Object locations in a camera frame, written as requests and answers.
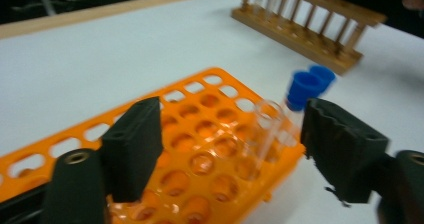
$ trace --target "clamp jaw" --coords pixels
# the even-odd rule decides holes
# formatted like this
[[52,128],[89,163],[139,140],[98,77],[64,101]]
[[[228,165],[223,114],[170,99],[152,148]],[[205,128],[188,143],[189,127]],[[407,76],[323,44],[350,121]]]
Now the clamp jaw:
[[101,144],[60,156],[49,183],[0,204],[0,223],[104,224],[106,196],[138,201],[163,150],[159,98],[131,106]]
[[376,191],[380,223],[424,223],[423,153],[387,155],[387,137],[321,99],[308,101],[301,143],[343,203],[367,203]]

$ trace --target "test tube rack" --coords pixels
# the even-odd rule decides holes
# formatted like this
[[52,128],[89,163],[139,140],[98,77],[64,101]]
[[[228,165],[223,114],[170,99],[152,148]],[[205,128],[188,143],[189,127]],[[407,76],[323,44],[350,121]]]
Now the test tube rack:
[[[278,9],[274,10],[276,1],[279,1],[279,5]],[[309,3],[310,8],[304,23],[298,23],[296,20],[299,7],[303,2]],[[365,28],[374,27],[386,19],[382,14],[343,0],[294,0],[291,6],[287,3],[288,0],[255,0],[254,3],[242,0],[241,7],[234,9],[231,16],[340,75],[357,64],[362,57],[354,48]],[[310,25],[318,8],[324,9],[327,14],[321,27],[312,30]],[[337,14],[342,16],[344,21],[336,37],[331,39],[326,36],[326,31],[333,16]],[[350,36],[344,38],[351,23],[354,23],[355,27]]]
[[256,179],[240,177],[236,165],[261,97],[211,68],[0,157],[0,202],[48,182],[62,153],[98,149],[109,126],[135,102],[153,96],[161,102],[164,150],[140,203],[108,198],[113,224],[240,223],[304,154],[301,144],[286,147],[278,161],[263,163]]

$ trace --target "test tube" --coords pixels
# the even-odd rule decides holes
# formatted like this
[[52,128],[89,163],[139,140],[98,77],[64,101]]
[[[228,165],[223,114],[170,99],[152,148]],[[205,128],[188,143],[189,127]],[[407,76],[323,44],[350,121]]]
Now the test tube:
[[278,161],[284,147],[293,147],[297,144],[307,100],[322,95],[334,79],[335,74],[320,65],[311,66],[309,72],[294,73],[287,97],[281,103],[284,120],[276,123],[270,132],[269,138],[272,138],[272,135],[275,136],[278,145],[269,148],[267,161]]
[[246,138],[244,150],[236,166],[239,177],[245,180],[258,177],[269,147],[275,140],[275,135],[270,133],[275,132],[274,129],[282,119],[282,109],[276,102],[261,100],[255,104],[253,134]]

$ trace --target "orange test tube rack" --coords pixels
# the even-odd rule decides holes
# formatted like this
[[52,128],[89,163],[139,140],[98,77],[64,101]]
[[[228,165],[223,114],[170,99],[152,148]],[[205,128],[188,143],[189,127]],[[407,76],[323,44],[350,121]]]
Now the orange test tube rack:
[[[164,151],[139,203],[110,203],[114,224],[239,223],[296,167],[301,144],[265,162],[255,180],[244,180],[235,164],[249,134],[253,106],[261,97],[219,68],[211,68],[152,92],[79,125],[0,158],[0,202],[48,182],[56,145],[69,140],[97,149],[87,130],[111,126],[133,103],[159,96]],[[11,168],[33,156],[36,169],[16,176]]]

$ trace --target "white table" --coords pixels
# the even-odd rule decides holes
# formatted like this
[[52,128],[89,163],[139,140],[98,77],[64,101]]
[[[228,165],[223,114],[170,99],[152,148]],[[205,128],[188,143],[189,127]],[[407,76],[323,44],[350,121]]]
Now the white table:
[[[185,0],[0,40],[0,155],[211,66],[280,101],[311,61],[230,18],[239,4]],[[388,136],[389,154],[424,152],[423,39],[381,25],[357,49],[324,98]],[[325,186],[302,159],[245,223],[377,223],[377,195],[344,208]]]

